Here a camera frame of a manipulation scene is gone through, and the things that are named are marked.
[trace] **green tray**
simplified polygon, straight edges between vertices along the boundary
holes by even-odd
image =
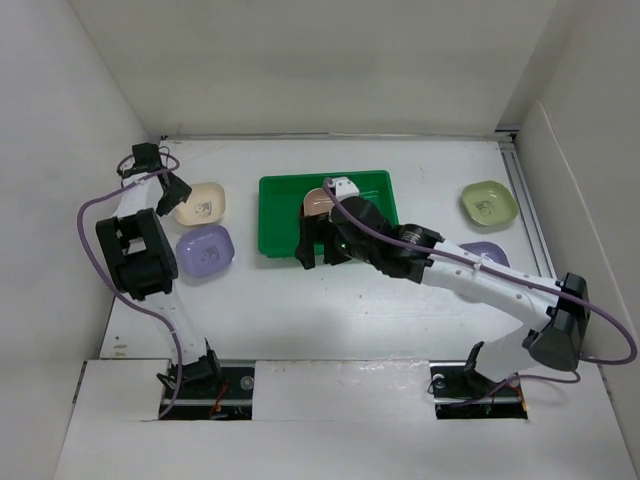
[[[389,172],[312,173],[260,179],[258,250],[269,258],[293,257],[300,241],[300,206],[309,190],[322,187],[326,177],[349,177],[360,189],[360,196],[375,203],[393,225],[398,224]],[[316,255],[324,253],[316,245]]]

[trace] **orange wire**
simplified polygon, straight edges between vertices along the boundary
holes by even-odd
[[[225,393],[227,393],[227,389],[228,388],[229,388],[229,381],[225,380],[224,383],[222,384],[222,388],[220,389],[220,393],[218,394],[218,397],[216,398],[216,403],[214,403],[213,407],[211,407],[211,410],[209,410],[209,417],[213,417],[213,414],[218,411],[218,403],[220,403],[220,399],[222,398],[222,396]]]

